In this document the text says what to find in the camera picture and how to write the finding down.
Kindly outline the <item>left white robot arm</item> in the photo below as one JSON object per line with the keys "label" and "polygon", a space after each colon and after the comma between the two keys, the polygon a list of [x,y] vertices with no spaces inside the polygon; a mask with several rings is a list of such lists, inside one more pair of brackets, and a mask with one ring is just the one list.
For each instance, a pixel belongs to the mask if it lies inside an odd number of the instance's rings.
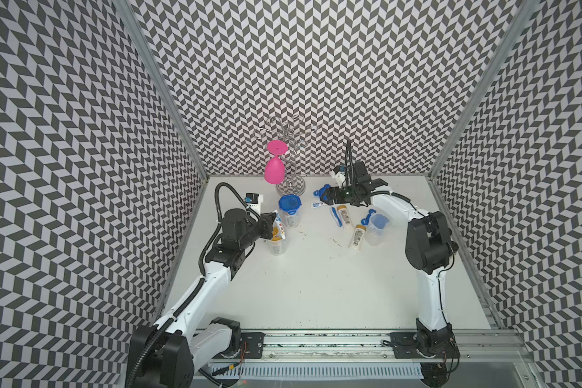
{"label": "left white robot arm", "polygon": [[227,182],[215,187],[214,204],[217,224],[199,255],[197,278],[167,313],[132,335],[126,387],[189,387],[216,356],[235,358],[242,352],[238,321],[215,318],[203,331],[197,328],[255,243],[274,236],[276,214],[263,212],[262,194],[242,196]]}

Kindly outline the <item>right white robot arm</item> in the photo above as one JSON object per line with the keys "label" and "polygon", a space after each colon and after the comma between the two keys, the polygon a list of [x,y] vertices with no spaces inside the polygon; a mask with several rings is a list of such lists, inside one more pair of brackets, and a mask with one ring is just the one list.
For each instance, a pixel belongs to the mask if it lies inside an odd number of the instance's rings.
{"label": "right white robot arm", "polygon": [[345,144],[343,163],[331,176],[336,186],[323,190],[319,200],[324,204],[335,208],[374,205],[389,226],[396,222],[407,225],[405,255],[418,275],[416,332],[411,339],[392,339],[386,344],[393,349],[412,346],[415,355],[425,359],[459,359],[456,336],[446,314],[446,273],[454,266],[458,245],[451,239],[446,216],[440,211],[421,210],[384,179],[372,178],[365,163],[354,158],[351,141]]}

